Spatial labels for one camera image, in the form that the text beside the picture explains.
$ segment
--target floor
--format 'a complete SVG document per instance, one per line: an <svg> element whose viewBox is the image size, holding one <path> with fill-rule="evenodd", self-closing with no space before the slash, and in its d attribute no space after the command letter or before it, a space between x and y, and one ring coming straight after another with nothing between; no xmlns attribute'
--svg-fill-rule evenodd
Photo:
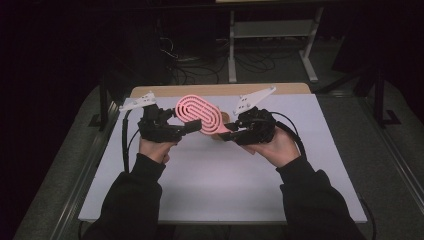
<svg viewBox="0 0 424 240"><path fill-rule="evenodd" d="M305 82L312 91L318 90L344 76L331 69L341 41L317 40L310 55L319 78L314 84L308 81L297 54L304 39L238 42L238 83ZM176 63L171 84L227 84L226 42L219 44L216 61L186 56ZM407 163L417 182L424 182L424 127L407 107L402 94L386 84L385 108L393 110L402 124L381 129L375 124L370 109L372 92L367 98L353 96L355 83L353 80L329 94L318 95L343 163L358 197L369 206L367 214L370 220L375 220L377 239L422 239L424 212L411 194L413 189L405 183L396 157L401 156ZM98 113L96 88L76 115L15 239L77 239L78 232L87 227L77 216L108 131L99 132L97 127L88 126ZM359 224L359 227L371 239L372 222Z"/></svg>

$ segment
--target dark background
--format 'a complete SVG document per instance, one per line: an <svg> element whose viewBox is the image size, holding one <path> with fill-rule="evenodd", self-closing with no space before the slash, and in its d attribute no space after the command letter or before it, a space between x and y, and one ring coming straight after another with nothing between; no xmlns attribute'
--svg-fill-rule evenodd
<svg viewBox="0 0 424 240"><path fill-rule="evenodd" d="M175 39L186 54L208 54L204 49L213 48L215 38L228 37L226 12L171 12L159 16L162 30L173 29L163 33L158 32L156 13L86 11L99 3L117 4L0 2L2 239L13 237L81 103L99 79L105 79L114 100L121 101L134 86L169 83L172 61L158 50L159 34ZM335 69L348 73L369 61L377 62L424 122L420 9L405 3L328 7L318 35L346 35ZM264 16L272 17L269 12L256 11L241 15L249 19ZM209 26L210 31L200 31L193 22Z"/></svg>

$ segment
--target hand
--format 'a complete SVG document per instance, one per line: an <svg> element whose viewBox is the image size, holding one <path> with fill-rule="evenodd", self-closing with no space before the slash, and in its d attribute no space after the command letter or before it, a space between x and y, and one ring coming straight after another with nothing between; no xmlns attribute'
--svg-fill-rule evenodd
<svg viewBox="0 0 424 240"><path fill-rule="evenodd" d="M246 145L245 148L258 152L276 167L283 167L300 156L290 135L278 127L271 142Z"/></svg>
<svg viewBox="0 0 424 240"><path fill-rule="evenodd" d="M177 145L176 142L156 143L140 138L138 152L146 155L157 163L167 163L170 159L169 150L172 146Z"/></svg>

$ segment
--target finger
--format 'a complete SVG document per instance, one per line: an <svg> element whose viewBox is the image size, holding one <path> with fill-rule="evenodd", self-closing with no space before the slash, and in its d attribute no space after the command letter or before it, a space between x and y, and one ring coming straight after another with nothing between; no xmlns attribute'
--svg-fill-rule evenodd
<svg viewBox="0 0 424 240"><path fill-rule="evenodd" d="M169 157L169 154L165 154L165 156L163 157L162 163L166 164L167 162L169 162L170 159L171 157Z"/></svg>
<svg viewBox="0 0 424 240"><path fill-rule="evenodd" d="M262 149L262 146L260 146L259 144L250 144L250 145L245 145L242 147L248 151L255 151L255 152L260 152L260 150Z"/></svg>
<svg viewBox="0 0 424 240"><path fill-rule="evenodd" d="M166 148L169 148L170 149L171 147L176 146L177 145L177 142L164 142L163 145Z"/></svg>
<svg viewBox="0 0 424 240"><path fill-rule="evenodd" d="M169 143L169 142L161 143L161 145L159 146L158 150L160 152L162 152L163 154L167 154L171 150L171 148L173 146L175 146L174 143Z"/></svg>

